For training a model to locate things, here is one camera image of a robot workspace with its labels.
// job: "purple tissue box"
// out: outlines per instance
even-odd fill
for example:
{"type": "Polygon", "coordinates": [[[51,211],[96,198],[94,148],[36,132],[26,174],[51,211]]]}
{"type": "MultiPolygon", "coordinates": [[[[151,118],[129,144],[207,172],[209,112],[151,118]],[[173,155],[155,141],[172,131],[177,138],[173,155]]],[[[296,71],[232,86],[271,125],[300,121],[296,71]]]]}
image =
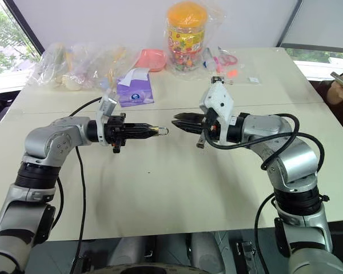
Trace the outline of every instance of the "purple tissue box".
{"type": "Polygon", "coordinates": [[[134,79],[131,81],[130,86],[119,84],[121,80],[122,78],[117,79],[118,102],[121,107],[154,103],[149,74],[147,75],[147,81],[134,79]]]}

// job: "window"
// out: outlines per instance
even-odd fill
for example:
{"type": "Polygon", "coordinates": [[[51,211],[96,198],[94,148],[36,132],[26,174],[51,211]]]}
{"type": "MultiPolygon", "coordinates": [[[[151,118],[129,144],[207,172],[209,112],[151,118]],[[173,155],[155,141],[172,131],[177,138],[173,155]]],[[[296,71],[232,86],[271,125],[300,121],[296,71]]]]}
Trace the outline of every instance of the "window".
{"type": "Polygon", "coordinates": [[[0,0],[0,93],[20,90],[40,54],[0,0]]]}
{"type": "Polygon", "coordinates": [[[321,50],[286,49],[308,80],[333,80],[330,73],[343,73],[343,53],[321,50]]]}

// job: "person's hand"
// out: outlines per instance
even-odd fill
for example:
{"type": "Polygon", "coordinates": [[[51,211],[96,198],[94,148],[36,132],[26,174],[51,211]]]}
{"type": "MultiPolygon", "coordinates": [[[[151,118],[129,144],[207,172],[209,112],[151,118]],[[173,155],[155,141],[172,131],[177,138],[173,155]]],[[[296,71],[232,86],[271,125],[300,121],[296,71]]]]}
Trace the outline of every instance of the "person's hand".
{"type": "Polygon", "coordinates": [[[326,98],[330,104],[339,104],[343,101],[343,87],[341,87],[340,84],[334,81],[328,91],[326,98]]]}

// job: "orange lid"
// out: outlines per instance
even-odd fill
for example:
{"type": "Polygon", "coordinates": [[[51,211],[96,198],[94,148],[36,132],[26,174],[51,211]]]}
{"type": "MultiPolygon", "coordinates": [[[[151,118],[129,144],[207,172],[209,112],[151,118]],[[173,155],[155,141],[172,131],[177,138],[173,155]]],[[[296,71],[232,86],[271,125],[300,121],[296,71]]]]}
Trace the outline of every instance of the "orange lid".
{"type": "Polygon", "coordinates": [[[207,11],[197,3],[184,1],[172,6],[167,18],[175,27],[200,27],[207,21],[207,11]]]}

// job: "tissue box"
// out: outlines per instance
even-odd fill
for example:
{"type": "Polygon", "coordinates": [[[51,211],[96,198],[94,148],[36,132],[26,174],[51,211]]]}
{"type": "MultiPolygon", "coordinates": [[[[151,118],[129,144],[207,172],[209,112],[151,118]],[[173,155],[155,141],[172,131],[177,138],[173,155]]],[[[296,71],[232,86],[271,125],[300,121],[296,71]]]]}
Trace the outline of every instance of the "tissue box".
{"type": "Polygon", "coordinates": [[[118,102],[121,107],[154,103],[149,74],[146,72],[146,75],[143,77],[135,76],[133,78],[132,74],[136,75],[137,73],[135,71],[130,71],[129,73],[131,73],[131,76],[126,75],[124,78],[117,79],[118,102]]]}

